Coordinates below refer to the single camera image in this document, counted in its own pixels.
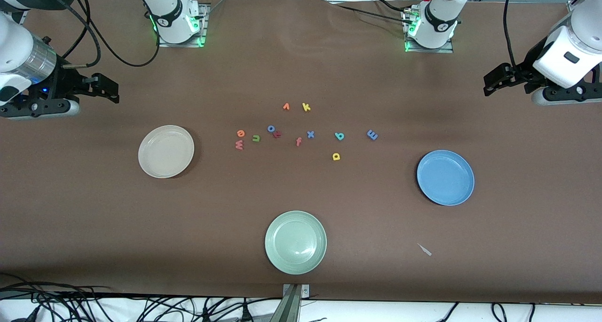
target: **table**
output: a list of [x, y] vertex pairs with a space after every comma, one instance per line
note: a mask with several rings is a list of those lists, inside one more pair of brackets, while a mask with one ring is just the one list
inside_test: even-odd
[[[146, 61], [154, 39], [139, 0], [91, 4], [112, 47]], [[466, 5], [452, 55], [406, 53], [395, 22], [321, 0], [224, 1], [204, 48], [162, 48], [139, 69], [104, 50], [81, 73], [117, 81], [120, 104], [82, 97], [77, 117], [2, 122], [1, 269], [121, 292], [277, 297], [294, 282], [319, 298], [600, 302], [602, 108], [535, 106], [521, 87], [483, 97], [483, 75], [508, 61], [502, 9]], [[517, 59], [565, 12], [511, 5]], [[26, 26], [59, 53], [81, 30], [64, 11], [32, 11]], [[86, 39], [69, 59], [94, 54]], [[196, 141], [173, 179], [138, 166], [138, 145], [161, 125]], [[239, 129], [262, 142], [235, 149]], [[306, 131], [316, 139], [296, 147]], [[417, 186], [420, 158], [436, 149], [475, 171], [460, 206]], [[265, 256], [267, 226], [290, 210], [327, 232], [306, 275]]]

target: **robotic arm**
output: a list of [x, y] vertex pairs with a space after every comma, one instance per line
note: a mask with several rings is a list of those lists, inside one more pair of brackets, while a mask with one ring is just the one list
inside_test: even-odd
[[430, 0], [413, 6], [417, 17], [413, 18], [413, 27], [408, 36], [425, 48], [439, 48], [453, 37], [458, 26], [458, 16], [468, 0]]
[[[67, 5], [74, 0], [62, 0]], [[200, 31], [193, 0], [144, 0], [161, 40], [182, 43]], [[15, 22], [12, 13], [32, 8], [59, 10], [56, 0], [0, 0], [0, 116], [13, 120], [73, 116], [75, 95], [105, 97], [119, 103], [119, 86], [102, 74], [80, 75], [49, 45]]]
[[[602, 101], [602, 0], [582, 0], [531, 48], [522, 63], [502, 63], [484, 77], [486, 96], [524, 84], [538, 105]], [[591, 81], [586, 76], [591, 72]]]

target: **power cord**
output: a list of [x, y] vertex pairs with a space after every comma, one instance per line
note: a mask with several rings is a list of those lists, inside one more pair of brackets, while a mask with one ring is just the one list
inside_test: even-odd
[[520, 71], [519, 69], [516, 68], [516, 61], [514, 60], [514, 53], [512, 52], [512, 43], [510, 43], [510, 35], [508, 33], [508, 5], [510, 3], [510, 0], [506, 0], [506, 2], [504, 3], [504, 15], [503, 15], [503, 26], [504, 26], [504, 37], [506, 38], [506, 46], [508, 47], [508, 55], [510, 56], [510, 64], [512, 65], [512, 69], [514, 69], [514, 71], [521, 76], [521, 78], [523, 78], [525, 81], [529, 82], [530, 84], [536, 84], [539, 85], [540, 82], [537, 82], [535, 80], [529, 79], [527, 77], [525, 77], [523, 75], [523, 72]]
[[447, 315], [442, 318], [441, 320], [439, 320], [438, 322], [447, 322], [447, 320], [449, 320], [450, 316], [452, 315], [453, 311], [456, 309], [456, 307], [460, 304], [460, 302], [456, 302], [454, 303], [453, 306], [451, 306], [450, 310], [447, 312]]
[[380, 1], [380, 2], [384, 3], [384, 4], [385, 4], [385, 6], [389, 7], [390, 9], [392, 9], [392, 10], [394, 10], [394, 11], [398, 11], [398, 12], [403, 12], [403, 11], [404, 11], [404, 8], [408, 8], [408, 7], [404, 7], [404, 8], [395, 7], [395, 6], [391, 5], [391, 4], [390, 4], [388, 1], [386, 1], [386, 0], [378, 0], [378, 1]]
[[240, 322], [254, 322], [253, 315], [249, 312], [249, 305], [247, 304], [247, 298], [243, 301], [245, 305], [243, 305], [243, 316], [240, 318]]
[[37, 306], [32, 313], [27, 316], [27, 318], [18, 318], [16, 320], [12, 320], [11, 322], [36, 322], [37, 313], [40, 311], [40, 306]]
[[[146, 5], [146, 2], [144, 2], [144, 0], [142, 0], [142, 4], [144, 5], [144, 7], [146, 8], [146, 10], [148, 11], [149, 15], [152, 15], [152, 12], [151, 12], [150, 8], [148, 7], [148, 5]], [[156, 27], [153, 27], [153, 29], [155, 30], [155, 35], [157, 36], [157, 42], [155, 43], [155, 53], [150, 57], [150, 59], [148, 59], [144, 63], [130, 63], [130, 62], [126, 61], [125, 59], [123, 59], [121, 56], [119, 56], [113, 50], [113, 48], [111, 48], [111, 46], [108, 44], [108, 42], [105, 39], [105, 37], [98, 30], [98, 27], [96, 26], [96, 24], [94, 24], [94, 21], [92, 19], [90, 20], [90, 24], [92, 25], [92, 28], [94, 28], [94, 30], [96, 31], [96, 33], [98, 33], [98, 37], [101, 39], [101, 41], [105, 44], [105, 46], [107, 46], [109, 52], [111, 52], [111, 54], [113, 54], [113, 56], [115, 58], [117, 58], [119, 61], [121, 61], [122, 63], [124, 63], [124, 64], [126, 64], [126, 65], [128, 65], [130, 67], [144, 67], [144, 66], [148, 65], [149, 63], [153, 62], [153, 60], [155, 60], [155, 58], [157, 58], [157, 54], [159, 54], [159, 32], [157, 31]]]
[[368, 11], [363, 11], [361, 9], [357, 9], [357, 8], [353, 8], [353, 7], [347, 7], [347, 6], [342, 6], [342, 5], [337, 5], [340, 8], [344, 8], [344, 9], [348, 9], [350, 11], [355, 11], [355, 12], [360, 12], [360, 13], [364, 13], [364, 14], [368, 14], [370, 16], [378, 16], [379, 18], [385, 18], [385, 19], [389, 19], [389, 20], [395, 20], [398, 22], [401, 22], [403, 24], [411, 24], [412, 22], [410, 20], [402, 20], [400, 18], [393, 18], [391, 16], [383, 16], [382, 14], [376, 14], [376, 13], [372, 13], [372, 12], [368, 12]]
[[60, 3], [60, 5], [62, 5], [65, 9], [67, 9], [69, 12], [71, 12], [71, 14], [73, 14], [79, 20], [79, 22], [81, 22], [84, 25], [84, 28], [86, 28], [86, 30], [90, 32], [90, 36], [92, 36], [92, 40], [94, 41], [94, 45], [96, 46], [96, 59], [94, 61], [92, 61], [91, 63], [86, 63], [85, 65], [63, 65], [63, 68], [64, 69], [77, 69], [77, 68], [92, 67], [94, 65], [97, 65], [97, 63], [99, 63], [101, 60], [101, 44], [98, 43], [96, 34], [94, 34], [94, 31], [92, 31], [92, 28], [90, 28], [90, 25], [86, 22], [86, 20], [84, 20], [84, 18], [82, 18], [82, 16], [80, 16], [79, 13], [77, 13], [74, 9], [72, 9], [71, 6], [67, 5], [67, 3], [65, 1], [62, 1], [62, 0], [55, 0], [55, 1]]
[[226, 311], [225, 313], [221, 314], [217, 319], [213, 320], [213, 322], [218, 322], [219, 320], [221, 320], [222, 318], [224, 318], [226, 315], [232, 313], [233, 311], [240, 309], [241, 307], [245, 307], [247, 305], [250, 305], [252, 303], [256, 303], [256, 302], [262, 302], [262, 301], [267, 301], [267, 300], [278, 300], [278, 298], [260, 298], [258, 300], [254, 300], [254, 301], [248, 301], [248, 302], [239, 302], [239, 303], [234, 303], [233, 305], [230, 305], [229, 307], [226, 307], [220, 311], [216, 311], [214, 314], [219, 314], [222, 313], [223, 311]]
[[[501, 310], [501, 315], [503, 317], [503, 320], [500, 319], [499, 316], [497, 315], [497, 313], [495, 312], [495, 307], [497, 307], [497, 306]], [[495, 319], [498, 322], [508, 322], [508, 319], [506, 317], [506, 311], [504, 310], [504, 307], [501, 305], [501, 303], [498, 303], [498, 302], [491, 303], [491, 314], [493, 314], [493, 316], [495, 317]], [[535, 314], [535, 303], [531, 303], [531, 313], [529, 313], [529, 322], [533, 322], [534, 314]]]
[[[86, 3], [86, 6], [83, 7], [82, 3], [80, 0], [78, 0], [80, 7], [82, 7], [82, 9], [84, 9], [84, 13], [86, 13], [86, 24], [90, 24], [90, 3], [88, 0], [84, 0], [84, 3]], [[77, 37], [77, 39], [75, 40], [75, 42], [73, 43], [73, 45], [71, 45], [71, 47], [69, 47], [69, 49], [67, 49], [67, 52], [65, 52], [65, 54], [63, 54], [63, 59], [66, 59], [67, 56], [69, 56], [69, 54], [71, 54], [71, 52], [73, 52], [73, 50], [75, 50], [75, 48], [77, 46], [79, 46], [79, 43], [81, 43], [81, 40], [84, 39], [84, 36], [86, 35], [86, 33], [88, 32], [88, 28], [84, 27], [84, 29], [81, 30], [81, 33], [79, 33], [79, 37]]]

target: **cable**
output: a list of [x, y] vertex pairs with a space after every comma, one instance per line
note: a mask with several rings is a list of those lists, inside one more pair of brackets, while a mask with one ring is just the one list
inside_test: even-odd
[[[142, 4], [146, 8], [146, 10], [149, 12], [149, 15], [152, 15], [152, 12], [151, 12], [150, 8], [148, 7], [148, 5], [146, 5], [146, 2], [144, 2], [144, 0], [142, 0]], [[123, 59], [121, 56], [119, 56], [113, 50], [113, 48], [111, 48], [111, 46], [107, 43], [107, 40], [105, 39], [105, 37], [98, 30], [96, 24], [94, 24], [93, 20], [90, 20], [90, 24], [92, 25], [92, 28], [94, 28], [94, 30], [96, 31], [96, 33], [98, 33], [98, 37], [101, 39], [101, 41], [105, 44], [105, 46], [107, 46], [109, 52], [111, 52], [111, 54], [113, 54], [113, 56], [115, 58], [117, 58], [119, 61], [121, 61], [122, 63], [124, 63], [124, 64], [126, 64], [126, 65], [128, 65], [130, 67], [144, 67], [144, 66], [148, 65], [149, 63], [151, 63], [155, 58], [157, 58], [157, 54], [159, 54], [159, 45], [160, 45], [160, 43], [159, 43], [159, 31], [157, 30], [156, 27], [153, 28], [155, 30], [155, 35], [157, 36], [157, 43], [155, 44], [156, 45], [155, 53], [145, 63], [130, 63], [130, 62], [127, 62], [125, 59]]]
[[241, 322], [255, 322], [253, 319], [253, 315], [249, 312], [249, 305], [247, 304], [247, 298], [243, 299], [243, 315], [241, 316]]
[[[82, 3], [80, 0], [77, 0], [79, 5], [82, 6]], [[86, 13], [86, 24], [90, 24], [90, 2], [88, 0], [84, 0], [84, 2], [86, 3], [86, 7], [82, 9], [84, 9], [84, 13]], [[79, 37], [77, 37], [77, 39], [75, 40], [75, 42], [73, 43], [73, 45], [71, 45], [71, 47], [69, 47], [69, 49], [67, 49], [67, 52], [65, 52], [65, 54], [62, 55], [63, 59], [66, 59], [67, 56], [69, 56], [69, 54], [71, 54], [71, 52], [73, 52], [73, 50], [79, 45], [79, 43], [81, 42], [82, 39], [84, 39], [84, 36], [86, 35], [86, 33], [88, 32], [88, 28], [84, 27], [84, 29], [81, 30], [81, 33], [79, 33]]]
[[534, 314], [535, 314], [535, 303], [531, 303], [531, 314], [529, 314], [529, 322], [533, 322]]
[[508, 5], [510, 0], [506, 0], [504, 3], [504, 16], [503, 16], [503, 24], [504, 24], [504, 36], [506, 37], [506, 46], [508, 47], [508, 55], [510, 56], [510, 64], [512, 68], [516, 68], [516, 61], [514, 61], [514, 53], [512, 53], [512, 44], [510, 43], [510, 35], [508, 34]]
[[382, 14], [376, 14], [376, 13], [372, 13], [372, 12], [368, 12], [368, 11], [363, 11], [361, 9], [356, 9], [356, 8], [352, 8], [352, 7], [347, 7], [347, 6], [341, 6], [341, 5], [337, 5], [340, 8], [344, 8], [344, 9], [348, 9], [350, 11], [356, 11], [356, 12], [360, 12], [360, 13], [364, 13], [364, 14], [368, 14], [371, 16], [378, 16], [379, 18], [385, 18], [385, 19], [389, 19], [389, 20], [395, 20], [404, 24], [411, 24], [412, 22], [410, 20], [402, 20], [402, 19], [398, 19], [398, 18], [393, 18], [391, 16], [383, 16]]
[[190, 298], [187, 297], [187, 298], [179, 301], [178, 303], [175, 303], [174, 305], [169, 305], [168, 309], [166, 309], [163, 313], [161, 313], [161, 314], [157, 315], [157, 317], [155, 317], [154, 322], [158, 322], [161, 319], [161, 317], [169, 315], [169, 314], [172, 314], [172, 313], [180, 313], [182, 315], [182, 322], [183, 322], [184, 321], [184, 314], [182, 313], [182, 309], [175, 309], [175, 308], [176, 308], [176, 305], [180, 305], [181, 303], [183, 303], [183, 302], [185, 302], [185, 301], [187, 301], [189, 299]]
[[81, 287], [66, 285], [64, 283], [54, 283], [54, 282], [30, 282], [30, 281], [23, 279], [22, 277], [19, 277], [17, 275], [8, 274], [8, 273], [0, 273], [0, 275], [12, 277], [14, 279], [17, 279], [18, 281], [21, 281], [19, 283], [15, 283], [13, 285], [7, 285], [7, 286], [0, 288], [0, 292], [17, 291], [17, 292], [31, 293], [32, 294], [32, 303], [38, 303], [40, 307], [48, 310], [51, 313], [51, 318], [53, 321], [55, 320], [55, 316], [58, 317], [61, 321], [64, 321], [65, 319], [59, 313], [57, 313], [54, 309], [52, 309], [51, 302], [61, 303], [69, 311], [69, 319], [70, 320], [77, 320], [78, 322], [84, 322], [86, 320], [88, 320], [88, 321], [91, 320], [90, 315], [88, 315], [88, 313], [86, 311], [84, 311], [84, 315], [86, 315], [86, 317], [84, 318], [78, 313], [77, 307], [75, 307], [75, 305], [73, 305], [73, 306], [69, 305], [69, 302], [67, 302], [60, 294], [57, 294], [56, 292], [47, 292], [47, 291], [43, 290], [43, 288], [42, 288], [42, 286], [54, 286], [54, 287], [60, 287], [60, 288], [69, 288], [69, 289], [75, 290], [78, 294], [80, 294], [80, 296], [85, 298], [84, 290], [82, 290]]
[[99, 61], [101, 60], [101, 44], [98, 43], [96, 34], [94, 34], [94, 31], [92, 31], [92, 28], [90, 28], [90, 25], [87, 24], [86, 20], [84, 20], [84, 18], [82, 18], [79, 15], [79, 13], [77, 13], [74, 9], [72, 9], [71, 6], [67, 5], [67, 3], [65, 1], [56, 0], [56, 2], [60, 3], [63, 7], [65, 7], [65, 9], [68, 9], [69, 12], [71, 12], [71, 14], [73, 14], [79, 20], [79, 22], [81, 22], [84, 25], [86, 30], [88, 30], [90, 32], [90, 35], [92, 36], [92, 40], [94, 41], [94, 45], [96, 46], [96, 59], [94, 61], [92, 61], [91, 63], [86, 63], [85, 65], [63, 65], [63, 68], [64, 69], [75, 69], [75, 68], [79, 68], [81, 66], [92, 67], [92, 66], [96, 65], [97, 63], [99, 63]]
[[392, 9], [394, 11], [398, 11], [398, 12], [403, 12], [404, 11], [403, 8], [395, 7], [395, 6], [391, 5], [390, 3], [388, 3], [386, 0], [378, 0], [378, 1], [384, 3], [385, 6], [389, 7], [390, 9]]
[[456, 307], [460, 304], [460, 302], [456, 302], [454, 303], [454, 305], [450, 308], [450, 310], [447, 312], [447, 315], [442, 319], [439, 320], [439, 322], [447, 322], [447, 320], [450, 318], [450, 316], [452, 315], [453, 311], [456, 309]]
[[[499, 308], [501, 309], [501, 314], [504, 317], [504, 320], [500, 320], [499, 317], [497, 316], [497, 313], [495, 313], [495, 306], [499, 306]], [[491, 303], [491, 314], [493, 314], [493, 316], [495, 317], [495, 319], [497, 320], [497, 322], [508, 322], [508, 319], [506, 318], [506, 311], [504, 310], [504, 307], [497, 302]]]
[[238, 306], [238, 307], [235, 307], [234, 309], [230, 309], [230, 310], [228, 310], [226, 313], [224, 313], [224, 314], [220, 315], [220, 316], [219, 316], [217, 319], [213, 320], [213, 322], [218, 322], [219, 320], [221, 320], [222, 318], [224, 318], [224, 316], [226, 316], [226, 315], [228, 315], [228, 314], [232, 313], [233, 311], [235, 311], [235, 310], [237, 310], [237, 309], [240, 309], [240, 308], [241, 308], [241, 307], [243, 307], [243, 306], [247, 306], [247, 305], [250, 305], [250, 304], [252, 304], [252, 303], [261, 302], [261, 301], [267, 301], [267, 300], [277, 300], [277, 298], [260, 298], [259, 300], [255, 300], [255, 301], [249, 301], [249, 302], [247, 302], [247, 303], [244, 303], [244, 302], [235, 303], [235, 304], [231, 305], [230, 307], [226, 307], [225, 309], [222, 309], [221, 311], [217, 311], [217, 312], [215, 312], [215, 314], [219, 314], [219, 313], [223, 312], [223, 311], [224, 311], [224, 310], [226, 310], [226, 309], [230, 309], [231, 307], [234, 307], [234, 306], [236, 306], [236, 305], [240, 305], [240, 306]]
[[503, 25], [504, 25], [504, 37], [506, 37], [506, 46], [508, 47], [508, 55], [510, 56], [510, 65], [512, 65], [512, 69], [514, 69], [514, 71], [525, 81], [529, 82], [530, 84], [539, 85], [540, 82], [537, 82], [535, 80], [527, 78], [526, 76], [523, 75], [523, 72], [520, 71], [516, 67], [516, 61], [514, 60], [514, 53], [512, 52], [512, 43], [510, 43], [510, 35], [508, 33], [508, 20], [507, 20], [508, 17], [507, 17], [507, 15], [508, 15], [509, 3], [510, 3], [510, 0], [506, 0], [506, 2], [504, 3]]
[[[164, 299], [164, 301], [162, 303], [166, 303], [167, 301], [169, 301], [169, 297], [165, 298], [163, 297], [162, 299]], [[138, 316], [136, 322], [143, 322], [144, 318], [146, 316], [148, 316], [153, 310], [157, 309], [157, 307], [159, 307], [159, 304], [155, 305], [155, 303], [151, 304], [149, 307], [144, 307], [144, 309], [142, 310], [142, 313], [140, 314], [140, 316]]]

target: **black cable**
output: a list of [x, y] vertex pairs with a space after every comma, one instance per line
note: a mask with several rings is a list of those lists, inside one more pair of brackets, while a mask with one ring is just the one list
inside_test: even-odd
[[535, 303], [531, 303], [531, 314], [529, 314], [529, 322], [533, 322], [534, 314], [535, 314]]
[[512, 52], [512, 43], [510, 43], [510, 35], [508, 33], [508, 20], [507, 20], [508, 17], [507, 17], [507, 15], [508, 15], [509, 3], [510, 3], [510, 0], [506, 0], [506, 2], [504, 3], [503, 25], [504, 25], [504, 37], [506, 37], [506, 46], [508, 47], [508, 55], [510, 56], [510, 65], [512, 65], [512, 69], [514, 69], [514, 71], [525, 81], [529, 82], [530, 84], [539, 85], [540, 82], [537, 82], [535, 80], [527, 78], [526, 76], [523, 75], [523, 72], [516, 67], [516, 61], [514, 60], [514, 53]]
[[96, 292], [94, 292], [93, 288], [90, 288], [90, 292], [92, 293], [92, 299], [96, 302], [96, 305], [99, 307], [99, 309], [101, 309], [103, 314], [107, 317], [107, 320], [109, 320], [109, 322], [114, 322], [111, 319], [111, 317], [107, 314], [107, 312], [105, 311], [105, 308], [103, 308], [103, 305], [101, 305], [101, 303], [98, 301], [99, 299], [96, 298]]
[[394, 10], [394, 11], [398, 11], [398, 12], [403, 12], [403, 11], [404, 11], [404, 9], [403, 9], [403, 8], [400, 8], [400, 7], [395, 7], [395, 6], [391, 5], [390, 3], [388, 3], [386, 0], [378, 0], [378, 1], [380, 1], [380, 2], [384, 3], [384, 4], [385, 4], [385, 6], [389, 7], [390, 9], [392, 9], [392, 10]]
[[277, 298], [260, 298], [259, 300], [255, 300], [255, 301], [249, 301], [249, 302], [247, 302], [247, 303], [243, 303], [243, 302], [235, 303], [235, 304], [233, 304], [233, 305], [231, 305], [231, 306], [229, 306], [229, 307], [226, 307], [225, 309], [222, 309], [221, 311], [217, 311], [217, 312], [215, 312], [215, 314], [219, 314], [219, 313], [221, 313], [221, 312], [225, 311], [226, 309], [230, 309], [231, 307], [238, 306], [238, 307], [234, 307], [233, 309], [230, 309], [230, 310], [229, 310], [229, 311], [227, 311], [226, 313], [222, 314], [222, 315], [221, 315], [221, 316], [219, 316], [217, 319], [213, 320], [213, 322], [218, 322], [219, 320], [221, 320], [222, 318], [224, 318], [224, 316], [226, 316], [226, 315], [228, 315], [228, 314], [232, 313], [233, 311], [235, 311], [235, 310], [237, 310], [237, 309], [240, 309], [240, 308], [241, 308], [241, 307], [243, 307], [243, 306], [247, 306], [247, 305], [250, 305], [250, 304], [252, 304], [252, 303], [261, 302], [261, 301], [267, 301], [267, 300], [277, 300]]
[[7, 297], [2, 297], [0, 298], [0, 300], [9, 300], [11, 298], [18, 298], [18, 297], [23, 297], [23, 296], [28, 296], [28, 293], [25, 294], [19, 294], [19, 295], [13, 295], [13, 296], [7, 296]]
[[27, 280], [25, 280], [22, 277], [19, 277], [17, 275], [12, 275], [12, 274], [2, 273], [2, 272], [0, 272], [0, 275], [4, 275], [4, 276], [8, 276], [8, 277], [13, 277], [14, 279], [17, 279], [17, 280], [21, 281], [20, 283], [15, 283], [13, 285], [7, 285], [7, 286], [4, 286], [4, 287], [0, 288], [0, 292], [20, 291], [20, 292], [30, 292], [32, 294], [35, 293], [35, 294], [37, 294], [37, 297], [36, 297], [36, 301], [34, 301], [34, 297], [32, 296], [32, 302], [33, 303], [38, 303], [41, 307], [43, 307], [44, 309], [48, 310], [51, 313], [52, 320], [54, 320], [54, 316], [55, 315], [58, 316], [58, 318], [60, 318], [60, 320], [64, 320], [64, 318], [59, 313], [57, 313], [56, 311], [54, 311], [54, 309], [52, 309], [52, 307], [50, 305], [50, 303], [51, 303], [52, 300], [58, 301], [58, 303], [61, 303], [64, 307], [67, 308], [67, 310], [69, 311], [70, 317], [74, 316], [73, 319], [78, 320], [79, 322], [83, 322], [83, 319], [79, 315], [77, 309], [74, 309], [73, 307], [71, 307], [69, 305], [69, 303], [67, 303], [67, 301], [64, 300], [60, 295], [53, 294], [53, 293], [50, 293], [50, 292], [46, 292], [46, 291], [44, 291], [41, 288], [41, 286], [43, 286], [43, 285], [51, 285], [51, 286], [58, 286], [58, 287], [62, 287], [62, 288], [75, 289], [75, 290], [78, 290], [78, 291], [81, 290], [80, 288], [78, 288], [76, 286], [66, 285], [64, 283], [30, 282], [30, 281], [27, 281]]
[[454, 303], [454, 305], [450, 308], [450, 310], [447, 312], [447, 315], [442, 319], [439, 320], [439, 322], [447, 322], [447, 320], [450, 318], [450, 316], [452, 315], [453, 311], [456, 309], [456, 307], [460, 304], [460, 302], [456, 302]]
[[253, 315], [251, 315], [251, 312], [249, 311], [249, 305], [247, 304], [246, 297], [243, 299], [243, 303], [245, 305], [243, 305], [243, 316], [240, 318], [241, 322], [255, 322], [255, 320], [253, 319]]
[[215, 310], [217, 309], [217, 307], [219, 307], [219, 305], [221, 305], [225, 301], [229, 300], [230, 298], [231, 297], [224, 297], [221, 300], [217, 301], [217, 303], [211, 305], [211, 307], [209, 307], [209, 315], [213, 314], [215, 312]]
[[81, 22], [84, 27], [90, 32], [90, 35], [92, 36], [92, 40], [94, 41], [94, 45], [96, 46], [96, 59], [94, 61], [92, 61], [91, 63], [86, 63], [86, 67], [92, 67], [94, 65], [96, 65], [97, 63], [100, 62], [101, 60], [101, 44], [98, 43], [98, 39], [96, 37], [96, 34], [94, 34], [94, 31], [92, 31], [92, 28], [90, 28], [90, 25], [86, 23], [86, 21], [84, 20], [84, 18], [82, 18], [79, 13], [77, 13], [74, 9], [71, 8], [71, 6], [67, 5], [67, 3], [65, 1], [62, 0], [56, 0], [56, 2], [60, 3], [63, 7], [65, 7], [65, 9], [68, 9], [69, 12], [71, 12], [71, 14], [73, 14], [78, 20], [79, 22]]
[[[169, 297], [167, 297], [167, 298], [162, 297], [162, 298], [159, 298], [159, 301], [161, 301], [162, 299], [164, 300], [163, 303], [166, 303], [167, 301], [170, 300]], [[138, 316], [136, 322], [144, 321], [144, 318], [146, 316], [148, 316], [153, 310], [157, 309], [157, 307], [159, 307], [159, 304], [155, 305], [155, 303], [151, 304], [148, 307], [145, 305], [144, 309], [142, 310], [142, 313], [140, 314], [140, 316]]]
[[88, 305], [88, 310], [90, 311], [90, 314], [88, 314], [88, 312], [86, 311], [86, 308], [83, 305], [83, 301], [79, 301], [77, 299], [72, 299], [71, 300], [71, 304], [73, 305], [73, 309], [75, 311], [78, 311], [78, 309], [81, 308], [81, 311], [84, 313], [84, 315], [86, 316], [86, 319], [88, 320], [92, 320], [92, 321], [96, 321], [96, 316], [94, 316], [94, 313], [92, 312], [92, 308], [90, 307], [90, 303], [88, 303], [88, 301], [86, 301], [86, 305]]
[[508, 34], [508, 5], [510, 0], [506, 0], [504, 3], [504, 16], [503, 16], [503, 24], [504, 24], [504, 36], [506, 37], [506, 46], [508, 47], [508, 55], [510, 56], [510, 64], [512, 68], [516, 68], [516, 61], [514, 61], [514, 53], [512, 53], [512, 44], [510, 43], [510, 35]]
[[[192, 300], [192, 298], [194, 298], [194, 297], [190, 296], [188, 299], [191, 300], [191, 302], [193, 303], [193, 310], [194, 310], [194, 301]], [[179, 308], [179, 307], [174, 307], [172, 305], [168, 305], [167, 303], [155, 301], [155, 300], [153, 300], [151, 298], [142, 298], [142, 299], [132, 298], [132, 300], [147, 300], [147, 301], [150, 301], [150, 302], [155, 302], [155, 303], [157, 303], [160, 306], [172, 307], [172, 309], [174, 309], [174, 310], [183, 311], [185, 313], [189, 313], [189, 314], [191, 314], [193, 316], [196, 316], [196, 317], [202, 317], [203, 316], [202, 314], [197, 314], [196, 311], [193, 311], [192, 313], [190, 313], [187, 309], [183, 309], [183, 308]]]
[[166, 309], [166, 310], [165, 310], [163, 313], [161, 313], [161, 314], [157, 315], [157, 317], [155, 317], [155, 320], [154, 320], [154, 321], [155, 321], [155, 322], [157, 322], [158, 320], [160, 320], [160, 319], [161, 319], [161, 317], [163, 317], [163, 316], [165, 316], [165, 315], [168, 315], [168, 314], [170, 314], [170, 311], [171, 311], [171, 313], [181, 313], [181, 314], [182, 314], [182, 320], [183, 320], [183, 316], [184, 316], [184, 314], [182, 313], [182, 309], [175, 309], [175, 308], [176, 308], [176, 306], [177, 306], [177, 305], [180, 305], [181, 303], [183, 303], [183, 302], [185, 302], [185, 301], [188, 301], [189, 299], [190, 299], [190, 298], [189, 298], [189, 297], [187, 297], [187, 298], [185, 298], [185, 299], [183, 299], [183, 300], [181, 300], [181, 301], [178, 301], [177, 303], [175, 303], [175, 304], [173, 304], [173, 305], [168, 305], [168, 307], [169, 307], [169, 308], [168, 308], [168, 309]]
[[[82, 6], [82, 3], [80, 0], [77, 0], [79, 5]], [[90, 24], [90, 2], [88, 0], [84, 0], [86, 7], [82, 7], [82, 9], [84, 9], [84, 13], [86, 13], [86, 24]], [[84, 39], [84, 36], [86, 35], [86, 33], [88, 32], [88, 28], [84, 27], [84, 29], [81, 30], [81, 33], [79, 33], [79, 37], [77, 37], [77, 39], [75, 40], [75, 42], [73, 43], [73, 45], [71, 45], [71, 47], [69, 47], [69, 49], [67, 49], [67, 52], [65, 52], [65, 54], [62, 55], [63, 59], [66, 59], [67, 56], [69, 56], [69, 54], [71, 54], [71, 52], [73, 52], [73, 50], [79, 45], [79, 43], [81, 43], [81, 40]]]
[[356, 9], [356, 8], [347, 7], [347, 6], [341, 6], [341, 5], [337, 5], [337, 6], [339, 6], [340, 8], [348, 9], [350, 11], [356, 11], [356, 12], [368, 14], [368, 15], [371, 15], [371, 16], [378, 16], [379, 18], [385, 18], [385, 19], [389, 19], [389, 20], [395, 20], [395, 21], [401, 22], [403, 24], [411, 24], [412, 23], [410, 20], [402, 20], [402, 19], [398, 19], [398, 18], [393, 18], [391, 16], [383, 16], [382, 14], [376, 14], [376, 13], [372, 13], [372, 12], [368, 12], [368, 11], [363, 11], [361, 9]]
[[161, 315], [157, 316], [157, 317], [156, 317], [156, 318], [153, 320], [153, 322], [159, 322], [159, 318], [160, 318], [160, 317], [167, 316], [167, 315], [169, 315], [169, 314], [176, 314], [176, 313], [177, 313], [177, 314], [180, 314], [180, 315], [182, 315], [182, 322], [185, 322], [184, 313], [182, 313], [181, 311], [172, 311], [172, 312], [169, 312], [169, 313], [163, 313], [163, 314], [161, 314]]
[[[499, 317], [497, 316], [497, 313], [495, 312], [495, 306], [499, 306], [499, 308], [501, 309], [501, 314], [504, 317], [504, 320], [500, 320]], [[491, 303], [491, 314], [493, 314], [493, 316], [495, 317], [495, 319], [497, 320], [497, 322], [508, 322], [508, 319], [506, 318], [506, 311], [504, 310], [504, 307], [497, 302]]]
[[[146, 3], [144, 2], [144, 0], [142, 0], [142, 4], [144, 5], [144, 7], [146, 8], [146, 10], [149, 12], [149, 15], [152, 15], [152, 12], [150, 10], [150, 8], [148, 7], [148, 5], [146, 5]], [[101, 41], [105, 44], [105, 46], [107, 46], [109, 52], [111, 52], [111, 54], [113, 54], [113, 56], [115, 58], [117, 58], [119, 61], [121, 61], [122, 63], [130, 66], [130, 67], [144, 67], [146, 65], [148, 65], [149, 63], [151, 63], [155, 58], [157, 58], [157, 54], [159, 53], [159, 31], [157, 30], [157, 27], [154, 25], [154, 20], [152, 20], [151, 17], [151, 21], [153, 22], [153, 29], [155, 30], [155, 35], [157, 36], [157, 43], [156, 48], [155, 48], [155, 53], [152, 55], [152, 57], [146, 61], [145, 63], [129, 63], [126, 60], [124, 60], [121, 56], [119, 56], [114, 50], [113, 48], [111, 48], [111, 46], [108, 44], [107, 40], [105, 39], [105, 37], [101, 34], [101, 32], [98, 30], [96, 24], [94, 24], [93, 20], [90, 20], [90, 24], [92, 25], [92, 28], [94, 28], [94, 30], [96, 31], [96, 33], [98, 33], [98, 37], [101, 39]]]

